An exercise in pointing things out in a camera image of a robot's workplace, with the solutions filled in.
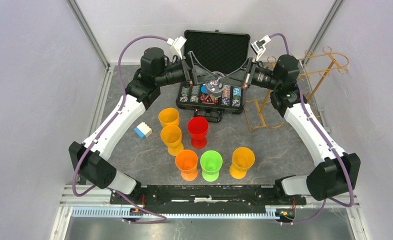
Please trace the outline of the red plastic wine glass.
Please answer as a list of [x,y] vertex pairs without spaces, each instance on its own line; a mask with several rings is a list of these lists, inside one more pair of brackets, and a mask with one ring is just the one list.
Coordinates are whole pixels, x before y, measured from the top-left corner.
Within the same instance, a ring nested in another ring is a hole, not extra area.
[[187,130],[191,137],[191,145],[194,148],[203,149],[206,147],[208,129],[208,121],[201,116],[194,117],[188,122]]

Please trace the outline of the yellow wine glass back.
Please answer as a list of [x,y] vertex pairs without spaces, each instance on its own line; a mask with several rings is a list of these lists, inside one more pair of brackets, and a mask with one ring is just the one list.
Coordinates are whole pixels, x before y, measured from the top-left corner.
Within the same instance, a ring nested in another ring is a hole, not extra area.
[[158,120],[163,128],[169,125],[178,127],[180,125],[179,111],[172,107],[165,108],[159,113]]

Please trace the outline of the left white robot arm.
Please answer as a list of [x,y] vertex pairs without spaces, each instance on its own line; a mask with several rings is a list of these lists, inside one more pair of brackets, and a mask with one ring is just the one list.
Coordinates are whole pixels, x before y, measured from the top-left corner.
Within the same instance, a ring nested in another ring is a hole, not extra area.
[[140,68],[126,86],[117,107],[98,129],[83,142],[72,142],[68,152],[73,177],[81,176],[100,189],[122,193],[130,204],[142,197],[138,181],[108,163],[115,146],[137,118],[160,96],[161,87],[182,83],[195,86],[215,80],[214,73],[202,66],[192,51],[171,63],[159,47],[146,49]]

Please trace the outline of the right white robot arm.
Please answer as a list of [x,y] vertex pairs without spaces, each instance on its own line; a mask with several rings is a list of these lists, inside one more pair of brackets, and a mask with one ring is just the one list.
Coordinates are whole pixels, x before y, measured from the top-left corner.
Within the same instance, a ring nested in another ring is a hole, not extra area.
[[274,109],[294,128],[315,163],[309,175],[289,176],[276,183],[273,198],[277,203],[286,204],[294,195],[309,195],[317,201],[331,200],[351,207],[361,160],[340,147],[320,124],[298,83],[299,74],[299,60],[284,54],[272,70],[248,58],[219,81],[242,89],[257,86],[270,90]]

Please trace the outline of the clear wine glass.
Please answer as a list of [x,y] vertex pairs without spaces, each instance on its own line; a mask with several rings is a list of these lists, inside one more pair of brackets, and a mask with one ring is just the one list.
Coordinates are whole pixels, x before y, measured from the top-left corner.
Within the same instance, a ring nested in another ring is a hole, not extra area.
[[223,95],[223,90],[226,86],[220,80],[225,75],[219,71],[214,71],[213,73],[216,76],[216,79],[207,82],[204,85],[204,89],[208,95],[211,95],[214,98],[220,98]]

